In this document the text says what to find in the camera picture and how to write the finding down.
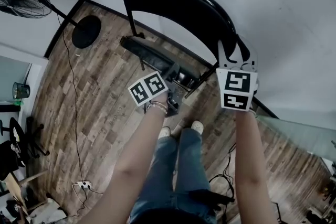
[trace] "chair backrest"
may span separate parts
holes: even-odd
[[[214,0],[124,0],[133,34],[136,35],[132,11],[142,11],[168,18],[195,35],[218,60],[221,40],[226,58],[237,44],[235,27]]]

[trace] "black office chair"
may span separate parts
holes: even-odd
[[[37,149],[44,156],[48,156],[50,154],[49,151],[44,152],[42,148],[40,148],[40,146],[35,142],[36,135],[39,134],[41,130],[43,130],[44,125],[40,124],[40,126],[33,131],[33,121],[33,117],[28,117],[26,119],[27,132],[25,133],[14,118],[10,119],[9,127],[3,127],[3,123],[0,120],[1,135],[3,135],[3,132],[9,132],[9,139],[13,144],[16,144],[20,148],[20,156],[24,163],[30,159],[28,152],[30,152],[33,158],[40,157],[39,154],[35,152],[35,149]]]
[[[214,0],[124,0],[124,3],[133,36],[124,36],[120,41],[121,46],[140,58],[143,70],[145,63],[161,73],[166,73],[175,63],[178,64],[180,70],[174,82],[188,92],[186,98],[219,66],[218,41],[223,44],[228,62],[236,63],[229,57],[237,45],[243,61],[247,61],[250,57],[250,52],[236,34],[230,17]],[[158,48],[153,42],[145,40],[143,33],[138,34],[132,11],[156,14],[178,23],[194,34],[212,52],[217,63],[205,73],[200,74],[198,70],[168,50]]]

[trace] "standing fan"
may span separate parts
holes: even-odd
[[[0,0],[0,11],[35,19],[43,18],[53,11],[75,26],[72,32],[72,43],[81,49],[90,46],[95,41],[101,28],[101,21],[98,17],[89,15],[77,23],[58,10],[50,0]]]

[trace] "folding chair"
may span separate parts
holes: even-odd
[[[230,60],[236,46],[241,51],[243,61],[247,61],[250,52],[239,36],[235,27],[223,8],[214,0],[124,0],[127,15],[132,29],[132,36],[124,36],[120,44],[140,58],[142,69],[144,64],[154,70],[166,73],[175,63],[180,69],[174,83],[192,94],[219,66],[218,42],[223,44],[225,62]],[[200,74],[188,62],[183,61],[164,48],[158,48],[153,42],[146,40],[142,33],[135,29],[133,11],[142,11],[168,18],[196,36],[215,56],[217,63],[206,72]]]

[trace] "person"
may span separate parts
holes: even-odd
[[[201,165],[203,125],[196,121],[177,140],[162,128],[167,93],[153,99],[138,128],[117,160],[110,184],[80,224],[193,223],[214,224],[206,205],[188,192],[210,189]],[[253,113],[236,112],[236,194],[242,223],[275,224],[266,185],[266,165]],[[179,148],[175,191],[172,186]]]

